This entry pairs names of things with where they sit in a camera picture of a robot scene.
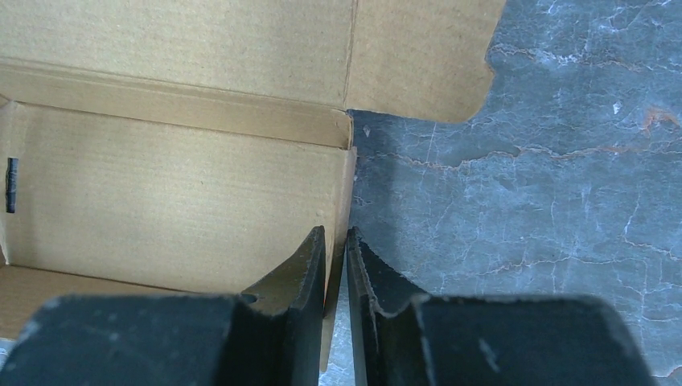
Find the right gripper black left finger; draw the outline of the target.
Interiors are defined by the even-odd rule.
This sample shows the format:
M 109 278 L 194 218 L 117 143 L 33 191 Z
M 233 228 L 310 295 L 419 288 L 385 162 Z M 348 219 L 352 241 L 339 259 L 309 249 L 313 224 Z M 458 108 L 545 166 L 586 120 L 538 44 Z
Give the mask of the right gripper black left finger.
M 80 295 L 29 319 L 4 385 L 316 385 L 325 230 L 238 294 Z

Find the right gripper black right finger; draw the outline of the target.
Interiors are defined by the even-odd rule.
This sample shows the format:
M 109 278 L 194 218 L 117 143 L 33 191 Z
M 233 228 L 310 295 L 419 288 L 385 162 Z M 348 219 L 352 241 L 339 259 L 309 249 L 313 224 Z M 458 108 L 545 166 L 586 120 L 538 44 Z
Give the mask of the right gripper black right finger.
M 436 296 L 346 242 L 358 385 L 653 385 L 612 306 L 592 296 Z

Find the cardboard box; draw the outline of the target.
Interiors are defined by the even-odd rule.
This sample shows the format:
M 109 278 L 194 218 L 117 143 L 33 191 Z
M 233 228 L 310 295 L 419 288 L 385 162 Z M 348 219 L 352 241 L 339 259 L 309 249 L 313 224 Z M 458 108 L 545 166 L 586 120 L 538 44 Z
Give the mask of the cardboard box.
M 504 6 L 2 2 L 2 340 L 65 295 L 241 293 L 321 226 L 320 371 L 350 112 L 474 116 Z

